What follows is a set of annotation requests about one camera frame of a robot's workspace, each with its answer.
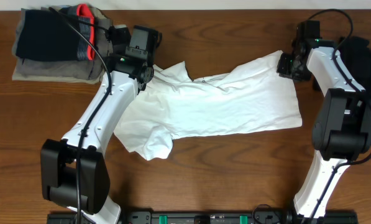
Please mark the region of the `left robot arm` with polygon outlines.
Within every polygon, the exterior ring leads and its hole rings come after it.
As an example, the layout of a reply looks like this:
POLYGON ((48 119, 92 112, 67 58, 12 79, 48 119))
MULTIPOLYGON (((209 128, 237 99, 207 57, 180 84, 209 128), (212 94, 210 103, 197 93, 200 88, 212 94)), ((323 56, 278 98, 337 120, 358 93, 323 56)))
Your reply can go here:
POLYGON ((132 34, 125 27, 107 33, 119 53, 100 58, 105 73, 96 95, 61 140, 47 139, 41 148, 43 198, 71 210, 50 214, 48 223, 119 223, 104 157, 124 111, 153 78, 162 34, 142 26, 132 34))

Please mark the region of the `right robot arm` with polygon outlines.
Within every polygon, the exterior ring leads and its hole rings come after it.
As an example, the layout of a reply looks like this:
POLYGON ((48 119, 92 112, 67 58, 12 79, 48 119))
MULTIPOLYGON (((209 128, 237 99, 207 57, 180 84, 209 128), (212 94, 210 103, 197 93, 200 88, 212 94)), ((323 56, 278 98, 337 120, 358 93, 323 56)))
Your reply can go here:
POLYGON ((291 54, 283 53, 277 73, 283 78, 314 78, 324 96, 312 130, 315 150, 303 186, 284 214, 284 223, 357 223, 353 211, 328 211, 327 202, 341 175, 371 147, 371 100, 347 70, 336 45, 320 35, 320 23, 298 24, 291 54))

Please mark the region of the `white t-shirt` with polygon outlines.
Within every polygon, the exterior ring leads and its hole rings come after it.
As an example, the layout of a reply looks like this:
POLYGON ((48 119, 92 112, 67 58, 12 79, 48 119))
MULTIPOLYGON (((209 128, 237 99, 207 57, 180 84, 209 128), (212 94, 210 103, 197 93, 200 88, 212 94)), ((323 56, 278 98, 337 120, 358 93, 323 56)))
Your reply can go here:
POLYGON ((153 79, 126 108, 114 135, 129 152, 150 161, 166 159, 175 139, 298 128, 303 122, 295 86, 277 73, 281 54, 194 80, 185 62, 155 66, 153 79))

